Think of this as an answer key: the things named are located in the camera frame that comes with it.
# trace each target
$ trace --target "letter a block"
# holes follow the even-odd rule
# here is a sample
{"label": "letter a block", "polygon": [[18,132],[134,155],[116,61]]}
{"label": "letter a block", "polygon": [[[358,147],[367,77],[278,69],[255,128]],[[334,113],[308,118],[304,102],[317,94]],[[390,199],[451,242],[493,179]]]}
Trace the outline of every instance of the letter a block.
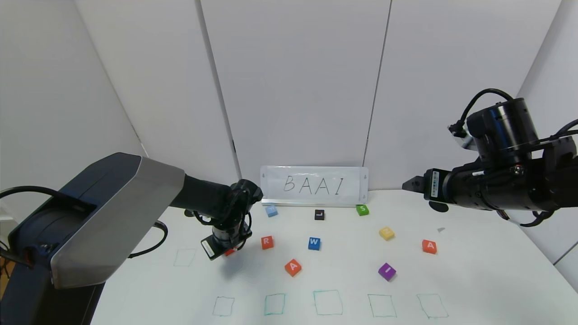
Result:
{"label": "letter a block", "polygon": [[285,271],[287,271],[291,276],[295,276],[299,271],[301,271],[301,264],[299,264],[295,259],[292,259],[285,265]]}
{"label": "letter a block", "polygon": [[273,236],[267,236],[267,237],[261,238],[261,248],[269,249],[269,248],[273,248],[273,246],[274,246]]}
{"label": "letter a block", "polygon": [[435,242],[428,241],[426,239],[421,242],[421,248],[423,248],[424,252],[430,254],[435,254],[438,252],[438,247],[435,245]]}

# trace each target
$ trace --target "cable connector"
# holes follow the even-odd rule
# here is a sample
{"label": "cable connector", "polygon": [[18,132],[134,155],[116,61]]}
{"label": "cable connector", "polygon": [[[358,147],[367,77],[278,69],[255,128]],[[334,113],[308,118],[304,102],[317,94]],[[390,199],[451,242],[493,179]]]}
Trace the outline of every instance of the cable connector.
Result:
{"label": "cable connector", "polygon": [[447,129],[450,130],[453,136],[463,139],[466,136],[468,136],[468,134],[464,130],[464,124],[465,124],[464,121],[458,120],[457,122],[455,122],[455,124],[450,125]]}

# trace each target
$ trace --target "whiteboard sign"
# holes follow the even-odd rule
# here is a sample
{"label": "whiteboard sign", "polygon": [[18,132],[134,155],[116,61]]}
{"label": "whiteboard sign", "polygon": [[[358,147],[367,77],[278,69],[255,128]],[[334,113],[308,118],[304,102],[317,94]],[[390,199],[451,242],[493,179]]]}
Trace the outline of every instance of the whiteboard sign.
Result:
{"label": "whiteboard sign", "polygon": [[367,167],[263,166],[264,205],[355,206],[367,203]]}

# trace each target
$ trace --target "green letter block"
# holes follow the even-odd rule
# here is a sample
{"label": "green letter block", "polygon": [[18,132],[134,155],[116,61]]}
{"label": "green letter block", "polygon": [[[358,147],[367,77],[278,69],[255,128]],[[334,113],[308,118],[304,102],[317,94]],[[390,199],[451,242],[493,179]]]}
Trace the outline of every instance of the green letter block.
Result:
{"label": "green letter block", "polygon": [[360,216],[366,216],[369,214],[369,209],[365,204],[357,205],[355,208],[357,209],[357,213],[359,213]]}

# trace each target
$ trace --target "white wall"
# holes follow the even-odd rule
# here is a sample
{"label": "white wall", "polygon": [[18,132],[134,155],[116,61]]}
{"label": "white wall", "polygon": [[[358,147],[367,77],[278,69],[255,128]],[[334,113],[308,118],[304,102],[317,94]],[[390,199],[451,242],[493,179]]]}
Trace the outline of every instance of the white wall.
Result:
{"label": "white wall", "polygon": [[244,178],[362,165],[389,5],[202,1]]}
{"label": "white wall", "polygon": [[559,3],[394,1],[365,157],[369,187],[400,189],[427,169],[474,161],[446,127],[484,88],[516,95]]}
{"label": "white wall", "polygon": [[574,247],[564,256],[564,258],[556,264],[556,268],[574,290],[578,291],[578,246]]}
{"label": "white wall", "polygon": [[151,158],[196,178],[238,180],[195,0],[78,0],[77,6]]}
{"label": "white wall", "polygon": [[[540,136],[578,119],[578,1],[563,0],[519,96]],[[517,220],[527,212],[509,212]],[[540,226],[525,229],[552,262],[578,242],[578,208],[559,210]]]}
{"label": "white wall", "polygon": [[[0,1],[2,188],[60,188],[114,152],[144,154],[74,2]],[[22,220],[41,194],[3,199]]]}

